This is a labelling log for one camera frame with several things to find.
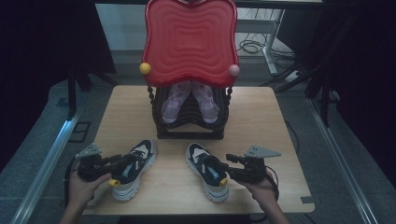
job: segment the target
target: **wooden table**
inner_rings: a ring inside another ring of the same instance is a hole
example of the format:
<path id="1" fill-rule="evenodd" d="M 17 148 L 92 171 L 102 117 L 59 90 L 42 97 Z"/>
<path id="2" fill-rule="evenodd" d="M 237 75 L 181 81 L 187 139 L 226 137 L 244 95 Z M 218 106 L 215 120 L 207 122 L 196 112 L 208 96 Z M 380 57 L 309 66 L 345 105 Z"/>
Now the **wooden table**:
<path id="1" fill-rule="evenodd" d="M 103 150 L 102 156 L 124 155 L 143 139 L 154 140 L 158 156 L 142 175 L 140 189 L 132 200 L 115 200 L 111 187 L 104 184 L 96 191 L 85 215 L 262 213 L 245 187 L 231 179 L 230 196 L 225 202 L 212 203 L 206 198 L 201 178 L 186 164 L 185 150 L 192 142 L 202 144 L 221 161 L 226 161 L 226 153 L 244 155 L 252 145 L 280 152 L 280 157 L 265 159 L 279 178 L 280 207 L 286 213 L 306 213 L 315 209 L 313 203 L 302 203 L 302 197 L 310 197 L 311 193 L 270 88 L 233 88 L 230 117 L 222 140 L 157 139 L 156 136 L 147 87 L 115 87 L 94 141 Z"/>

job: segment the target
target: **black curtain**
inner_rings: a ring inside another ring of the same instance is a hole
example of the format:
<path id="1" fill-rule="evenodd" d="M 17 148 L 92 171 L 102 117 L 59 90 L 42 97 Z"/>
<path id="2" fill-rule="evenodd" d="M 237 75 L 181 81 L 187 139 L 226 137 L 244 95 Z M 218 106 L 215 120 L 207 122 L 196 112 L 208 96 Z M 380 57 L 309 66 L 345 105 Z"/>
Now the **black curtain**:
<path id="1" fill-rule="evenodd" d="M 392 8 L 385 1 L 364 3 L 334 57 L 332 88 L 341 96 L 337 104 L 341 116 L 396 187 L 396 20 Z"/>
<path id="2" fill-rule="evenodd" d="M 71 68 L 115 73 L 89 1 L 2 1 L 0 65 L 2 170 Z"/>

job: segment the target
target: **red plastic tray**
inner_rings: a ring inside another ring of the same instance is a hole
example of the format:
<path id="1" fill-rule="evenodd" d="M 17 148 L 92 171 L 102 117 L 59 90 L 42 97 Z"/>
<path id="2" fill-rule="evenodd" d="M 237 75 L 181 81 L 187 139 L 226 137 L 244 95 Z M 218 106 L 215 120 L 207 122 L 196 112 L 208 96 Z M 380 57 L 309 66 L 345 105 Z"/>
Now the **red plastic tray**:
<path id="1" fill-rule="evenodd" d="M 149 1 L 142 58 L 151 67 L 143 75 L 148 85 L 166 87 L 190 79 L 218 88 L 232 86 L 236 77 L 229 67 L 239 65 L 236 19 L 232 0 Z"/>

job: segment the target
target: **human hand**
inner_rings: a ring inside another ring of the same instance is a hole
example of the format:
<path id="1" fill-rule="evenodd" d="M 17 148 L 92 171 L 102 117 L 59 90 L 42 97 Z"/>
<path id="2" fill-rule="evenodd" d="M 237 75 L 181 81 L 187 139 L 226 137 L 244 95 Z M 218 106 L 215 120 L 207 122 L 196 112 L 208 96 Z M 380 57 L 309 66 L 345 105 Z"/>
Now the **human hand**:
<path id="1" fill-rule="evenodd" d="M 268 216 L 271 224 L 290 224 L 279 204 L 277 204 L 274 186 L 268 178 L 257 184 L 237 183 L 245 186 L 250 191 L 253 199 L 259 203 L 260 208 Z"/>
<path id="2" fill-rule="evenodd" d="M 105 183 L 110 178 L 111 174 L 107 174 L 102 175 L 95 181 L 87 182 L 78 176 L 77 171 L 72 172 L 69 177 L 69 203 L 59 223 L 78 223 L 82 212 L 93 197 L 95 191 L 99 188 L 99 185 Z"/>
<path id="3" fill-rule="evenodd" d="M 85 207 L 99 186 L 110 178 L 111 174 L 106 174 L 87 182 L 78 176 L 77 171 L 72 172 L 69 179 L 69 203 Z"/>
<path id="4" fill-rule="evenodd" d="M 239 181 L 237 181 L 237 183 L 247 188 L 247 190 L 252 194 L 253 199 L 259 203 L 260 208 L 264 212 L 274 205 L 277 205 L 274 186 L 270 183 L 268 178 L 265 178 L 262 182 L 257 184 Z"/>

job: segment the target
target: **sneaker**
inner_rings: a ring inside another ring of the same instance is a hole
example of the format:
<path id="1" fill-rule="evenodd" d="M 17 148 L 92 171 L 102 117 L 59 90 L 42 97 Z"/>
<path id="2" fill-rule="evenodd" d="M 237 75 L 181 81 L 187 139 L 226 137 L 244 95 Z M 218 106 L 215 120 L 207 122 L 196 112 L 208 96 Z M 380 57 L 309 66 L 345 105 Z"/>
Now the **sneaker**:
<path id="1" fill-rule="evenodd" d="M 186 161 L 190 169 L 202 178 L 204 193 L 210 201 L 219 203 L 228 198 L 227 175 L 219 170 L 217 157 L 212 156 L 203 146 L 192 143 L 187 147 Z"/>
<path id="2" fill-rule="evenodd" d="M 192 94 L 199 104 L 204 121 L 206 123 L 214 123 L 218 119 L 219 107 L 213 100 L 212 88 L 193 81 Z"/>
<path id="3" fill-rule="evenodd" d="M 140 176 L 155 162 L 157 148 L 151 140 L 143 140 L 129 154 L 132 155 L 131 164 L 122 175 L 113 176 L 120 181 L 120 185 L 113 188 L 113 197 L 121 201 L 130 200 L 136 195 L 140 187 Z"/>
<path id="4" fill-rule="evenodd" d="M 163 121 L 173 123 L 177 119 L 178 112 L 184 101 L 190 95 L 191 82 L 182 81 L 172 86 L 169 91 L 169 97 L 163 102 Z"/>

